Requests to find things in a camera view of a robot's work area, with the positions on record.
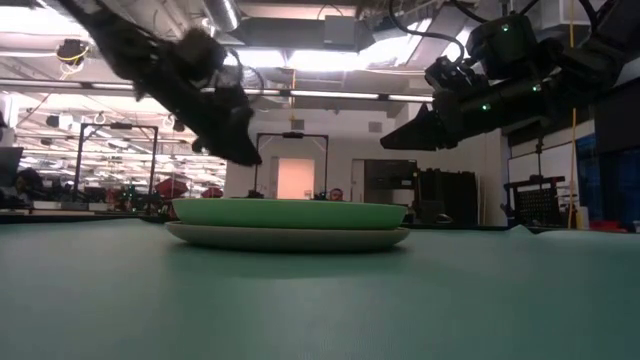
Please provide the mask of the black cabinet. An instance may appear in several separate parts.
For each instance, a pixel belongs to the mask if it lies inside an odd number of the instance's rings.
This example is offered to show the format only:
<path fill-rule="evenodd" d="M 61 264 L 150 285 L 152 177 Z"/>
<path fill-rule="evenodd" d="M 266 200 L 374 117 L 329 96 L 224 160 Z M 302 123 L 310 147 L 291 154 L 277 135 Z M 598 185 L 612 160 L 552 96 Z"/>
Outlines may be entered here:
<path fill-rule="evenodd" d="M 478 224 L 478 188 L 473 172 L 446 172 L 426 169 L 417 178 L 414 200 L 416 217 L 421 223 L 449 222 Z"/>

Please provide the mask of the grey ceiling box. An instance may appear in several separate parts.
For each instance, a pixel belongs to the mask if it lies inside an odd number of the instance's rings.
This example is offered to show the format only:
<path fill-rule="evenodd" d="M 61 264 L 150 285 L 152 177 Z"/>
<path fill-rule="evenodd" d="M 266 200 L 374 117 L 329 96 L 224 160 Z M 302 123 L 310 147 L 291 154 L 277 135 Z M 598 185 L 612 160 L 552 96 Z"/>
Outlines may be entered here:
<path fill-rule="evenodd" d="M 324 43 L 334 47 L 353 47 L 356 20 L 350 16 L 326 15 L 324 17 Z"/>

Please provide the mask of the black perforated cart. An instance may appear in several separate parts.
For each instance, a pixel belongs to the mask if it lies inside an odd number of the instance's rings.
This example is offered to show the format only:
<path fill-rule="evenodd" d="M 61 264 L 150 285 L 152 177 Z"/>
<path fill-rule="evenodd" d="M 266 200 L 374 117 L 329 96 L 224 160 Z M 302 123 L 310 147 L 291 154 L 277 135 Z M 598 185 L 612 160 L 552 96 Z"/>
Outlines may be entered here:
<path fill-rule="evenodd" d="M 501 209 L 509 226 L 562 227 L 558 184 L 564 176 L 532 175 L 528 180 L 507 183 L 506 203 Z"/>

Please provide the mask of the dark computer monitor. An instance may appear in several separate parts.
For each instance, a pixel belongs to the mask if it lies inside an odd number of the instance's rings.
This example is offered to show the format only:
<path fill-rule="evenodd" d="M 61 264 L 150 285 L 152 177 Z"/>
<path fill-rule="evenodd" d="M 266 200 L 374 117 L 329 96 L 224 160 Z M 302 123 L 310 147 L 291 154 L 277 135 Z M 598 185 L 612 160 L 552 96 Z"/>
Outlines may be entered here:
<path fill-rule="evenodd" d="M 22 154 L 22 147 L 0 147 L 0 187 L 14 183 Z"/>

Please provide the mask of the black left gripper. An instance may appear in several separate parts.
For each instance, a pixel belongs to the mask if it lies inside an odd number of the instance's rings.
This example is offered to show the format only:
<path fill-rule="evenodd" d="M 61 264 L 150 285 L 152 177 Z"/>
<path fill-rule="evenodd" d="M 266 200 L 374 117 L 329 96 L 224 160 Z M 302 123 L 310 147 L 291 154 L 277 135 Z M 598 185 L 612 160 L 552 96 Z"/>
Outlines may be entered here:
<path fill-rule="evenodd" d="M 240 85 L 242 74 L 230 85 L 206 89 L 225 72 L 227 51 L 200 29 L 191 29 L 174 42 L 151 41 L 145 59 L 136 66 L 134 89 L 149 95 L 192 130 L 193 148 L 251 167 L 262 158 L 249 136 L 254 111 Z"/>

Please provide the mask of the pale door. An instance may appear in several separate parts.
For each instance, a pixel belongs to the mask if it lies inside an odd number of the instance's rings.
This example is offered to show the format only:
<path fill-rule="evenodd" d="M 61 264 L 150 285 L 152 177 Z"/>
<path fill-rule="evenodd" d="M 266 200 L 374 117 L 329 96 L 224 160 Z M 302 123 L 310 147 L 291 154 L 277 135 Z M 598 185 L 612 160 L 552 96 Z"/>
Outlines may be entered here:
<path fill-rule="evenodd" d="M 315 185 L 315 162 L 312 159 L 280 158 L 278 162 L 277 198 L 309 200 Z"/>

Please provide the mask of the beige plastic plate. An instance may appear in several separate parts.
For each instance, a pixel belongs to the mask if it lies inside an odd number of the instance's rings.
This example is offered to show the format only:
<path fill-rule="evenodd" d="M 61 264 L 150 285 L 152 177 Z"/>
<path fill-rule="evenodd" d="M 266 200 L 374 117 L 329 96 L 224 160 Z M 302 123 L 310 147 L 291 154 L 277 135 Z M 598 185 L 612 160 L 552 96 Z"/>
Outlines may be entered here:
<path fill-rule="evenodd" d="M 408 237 L 406 228 L 391 230 L 320 230 L 244 228 L 167 222 L 177 238 L 198 246 L 253 252 L 343 253 L 389 249 Z"/>

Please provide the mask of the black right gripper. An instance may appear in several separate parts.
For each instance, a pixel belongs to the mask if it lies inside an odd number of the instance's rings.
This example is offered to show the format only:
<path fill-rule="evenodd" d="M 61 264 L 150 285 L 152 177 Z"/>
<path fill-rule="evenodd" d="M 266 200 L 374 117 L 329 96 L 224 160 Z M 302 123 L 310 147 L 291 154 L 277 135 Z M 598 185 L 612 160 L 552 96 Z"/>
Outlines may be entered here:
<path fill-rule="evenodd" d="M 455 148 L 464 139 L 506 124 L 506 105 L 498 86 L 461 95 L 438 90 L 433 110 L 422 104 L 416 116 L 380 139 L 388 150 L 437 151 Z"/>

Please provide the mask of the black metal gantry frame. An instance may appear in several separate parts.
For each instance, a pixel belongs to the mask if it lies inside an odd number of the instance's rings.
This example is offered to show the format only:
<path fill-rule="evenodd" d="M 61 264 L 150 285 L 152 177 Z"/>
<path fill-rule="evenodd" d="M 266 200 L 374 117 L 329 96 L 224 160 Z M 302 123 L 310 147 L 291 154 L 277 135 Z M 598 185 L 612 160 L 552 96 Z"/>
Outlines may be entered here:
<path fill-rule="evenodd" d="M 89 126 L 91 126 L 94 131 L 86 136 L 85 130 Z M 97 130 L 101 130 L 103 127 L 108 127 L 110 129 L 116 129 L 116 130 L 149 129 L 153 131 L 152 154 L 151 154 L 152 158 L 151 158 L 151 165 L 150 165 L 151 166 L 150 180 L 149 180 L 149 187 L 148 187 L 148 196 L 151 196 L 153 193 L 153 185 L 154 185 L 153 182 L 155 177 L 156 155 L 157 155 L 157 146 L 158 146 L 158 140 L 159 140 L 159 128 L 157 126 L 152 126 L 152 125 L 134 125 L 134 124 L 124 123 L 124 122 L 114 122 L 114 123 L 108 123 L 108 124 L 81 123 L 79 139 L 78 139 L 78 149 L 76 152 L 77 156 L 76 156 L 76 166 L 75 166 L 75 173 L 74 173 L 74 180 L 73 180 L 72 199 L 74 201 L 77 200 L 79 195 L 79 184 L 80 184 L 84 143 L 86 140 L 89 140 Z"/>
<path fill-rule="evenodd" d="M 258 132 L 255 146 L 262 163 L 253 167 L 252 190 L 265 198 L 278 199 L 276 189 L 279 159 L 299 158 L 315 162 L 315 185 L 313 196 L 309 200 L 317 195 L 324 195 L 328 187 L 329 145 L 328 135 L 299 131 Z"/>

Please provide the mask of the light green plastic plate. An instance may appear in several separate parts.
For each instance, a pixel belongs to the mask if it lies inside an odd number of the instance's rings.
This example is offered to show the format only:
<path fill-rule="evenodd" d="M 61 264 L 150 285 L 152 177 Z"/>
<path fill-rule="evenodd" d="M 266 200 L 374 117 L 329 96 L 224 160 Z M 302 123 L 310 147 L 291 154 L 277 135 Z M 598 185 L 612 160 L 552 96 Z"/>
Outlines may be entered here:
<path fill-rule="evenodd" d="M 327 200 L 182 198 L 172 201 L 188 225 L 330 230 L 387 230 L 400 226 L 399 205 Z"/>

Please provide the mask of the silver ceiling duct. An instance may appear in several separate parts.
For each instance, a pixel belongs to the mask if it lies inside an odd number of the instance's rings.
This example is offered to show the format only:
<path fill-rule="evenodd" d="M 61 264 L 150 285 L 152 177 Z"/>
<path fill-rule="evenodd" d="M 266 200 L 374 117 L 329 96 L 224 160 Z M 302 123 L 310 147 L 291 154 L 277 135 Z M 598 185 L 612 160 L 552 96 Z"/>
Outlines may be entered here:
<path fill-rule="evenodd" d="M 202 0 L 203 11 L 211 25 L 222 32 L 238 28 L 241 11 L 235 0 Z"/>

